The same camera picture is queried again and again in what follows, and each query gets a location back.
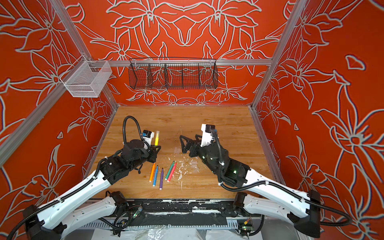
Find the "yellow marker pen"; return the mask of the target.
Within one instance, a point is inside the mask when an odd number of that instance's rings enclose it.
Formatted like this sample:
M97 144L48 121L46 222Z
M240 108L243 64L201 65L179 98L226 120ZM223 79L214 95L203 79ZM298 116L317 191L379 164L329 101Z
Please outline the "yellow marker pen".
M159 136L160 136L160 131L156 131L155 135L155 146L159 145Z

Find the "pink marker pen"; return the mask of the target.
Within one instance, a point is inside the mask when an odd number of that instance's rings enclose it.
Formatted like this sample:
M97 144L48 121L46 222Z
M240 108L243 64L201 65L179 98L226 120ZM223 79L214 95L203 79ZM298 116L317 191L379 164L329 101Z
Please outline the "pink marker pen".
M173 174L175 172L176 167L177 167L177 163L174 162L173 165L172 165L172 168L171 168L171 172L170 172L169 176L167 177L167 182L171 181L171 178L172 178L172 176L173 176Z

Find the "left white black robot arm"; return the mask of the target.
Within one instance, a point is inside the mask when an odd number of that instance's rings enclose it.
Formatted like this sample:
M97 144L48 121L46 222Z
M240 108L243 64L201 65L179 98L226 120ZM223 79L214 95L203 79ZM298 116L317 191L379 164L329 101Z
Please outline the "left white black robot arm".
M122 212L125 197L121 192L111 193L105 199L82 207L95 194L109 188L143 163L155 163L161 147L148 146L146 141L131 140L123 149L99 161L97 169L86 179L63 195L23 211L29 240L61 240L78 228L99 218Z

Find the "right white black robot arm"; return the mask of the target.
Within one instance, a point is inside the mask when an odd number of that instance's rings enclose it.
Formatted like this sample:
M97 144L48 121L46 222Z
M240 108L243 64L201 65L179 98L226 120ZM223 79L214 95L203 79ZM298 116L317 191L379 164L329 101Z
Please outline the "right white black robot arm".
M241 208L250 214L267 215L292 223L294 228L312 238L319 238L321 210L320 194L303 192L281 185L258 173L246 164L229 157L229 152L216 142L202 146L203 137L180 136L182 152L199 157L218 177L219 185L230 192L250 191L267 198L268 203L244 199Z

